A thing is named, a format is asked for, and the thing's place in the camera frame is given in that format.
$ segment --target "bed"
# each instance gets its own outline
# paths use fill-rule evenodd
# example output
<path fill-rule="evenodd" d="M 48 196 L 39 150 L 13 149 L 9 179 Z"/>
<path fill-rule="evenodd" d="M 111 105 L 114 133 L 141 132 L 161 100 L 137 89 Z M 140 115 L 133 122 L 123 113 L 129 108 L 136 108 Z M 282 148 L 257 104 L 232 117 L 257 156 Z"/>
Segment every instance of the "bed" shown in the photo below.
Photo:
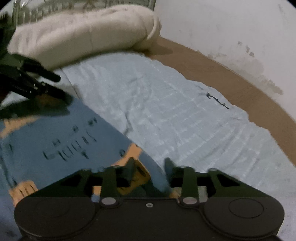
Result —
<path fill-rule="evenodd" d="M 44 6 L 57 12 L 72 7 L 69 1 L 60 3 L 61 8 L 49 1 L 28 11 L 17 1 L 13 23 L 46 16 L 50 11 L 40 15 Z M 87 8 L 86 3 L 80 7 Z M 145 1 L 145 6 L 153 9 L 154 3 Z M 276 197 L 286 213 L 279 237 L 293 240 L 296 170 L 290 160 L 295 163 L 296 138 L 295 131 L 287 134 L 296 130 L 293 120 L 255 87 L 199 53 L 159 38 L 144 54 L 120 51 L 80 60 L 55 70 L 62 78 L 58 86 L 141 146 L 160 167 L 168 156 L 201 172 L 218 168 Z M 20 99 L 11 94 L 4 105 Z"/>

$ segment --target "wooden bed frame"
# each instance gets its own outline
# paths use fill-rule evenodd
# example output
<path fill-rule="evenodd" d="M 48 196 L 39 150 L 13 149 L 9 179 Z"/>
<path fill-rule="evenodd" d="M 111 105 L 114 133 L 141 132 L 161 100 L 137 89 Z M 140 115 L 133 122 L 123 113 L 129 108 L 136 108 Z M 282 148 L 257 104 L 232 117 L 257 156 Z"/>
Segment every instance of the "wooden bed frame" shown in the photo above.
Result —
<path fill-rule="evenodd" d="M 154 10 L 156 0 L 44 0 L 40 5 L 29 8 L 36 0 L 15 0 L 12 10 L 12 22 L 15 27 L 24 23 L 38 21 L 50 14 L 66 9 L 106 8 L 117 4 L 138 4 Z"/>
<path fill-rule="evenodd" d="M 286 156 L 296 166 L 296 123 L 271 98 L 221 64 L 185 46 L 159 38 L 146 56 L 176 69 L 222 93 L 233 105 L 249 114 L 249 120 L 269 130 Z"/>

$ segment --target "light blue bedsheet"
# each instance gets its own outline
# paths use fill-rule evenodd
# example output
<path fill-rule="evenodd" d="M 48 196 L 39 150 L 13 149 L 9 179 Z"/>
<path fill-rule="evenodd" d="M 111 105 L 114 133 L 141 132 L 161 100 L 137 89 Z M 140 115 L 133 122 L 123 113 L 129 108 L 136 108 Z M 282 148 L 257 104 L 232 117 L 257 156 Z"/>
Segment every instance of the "light blue bedsheet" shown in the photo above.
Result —
<path fill-rule="evenodd" d="M 218 91 L 136 53 L 107 53 L 56 71 L 58 84 L 124 133 L 161 167 L 236 176 L 284 206 L 279 237 L 296 236 L 296 168 L 270 133 Z M 208 98 L 207 93 L 217 98 Z M 19 99 L 10 95 L 6 103 Z"/>

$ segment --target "white pillow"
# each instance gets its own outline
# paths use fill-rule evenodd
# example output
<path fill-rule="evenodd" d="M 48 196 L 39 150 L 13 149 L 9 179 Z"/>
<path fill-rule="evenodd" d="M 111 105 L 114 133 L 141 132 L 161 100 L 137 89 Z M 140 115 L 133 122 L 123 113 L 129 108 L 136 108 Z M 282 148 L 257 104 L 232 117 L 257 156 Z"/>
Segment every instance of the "white pillow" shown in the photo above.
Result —
<path fill-rule="evenodd" d="M 160 29 L 155 13 L 138 5 L 63 11 L 17 27 L 7 49 L 54 69 L 102 51 L 149 49 Z"/>

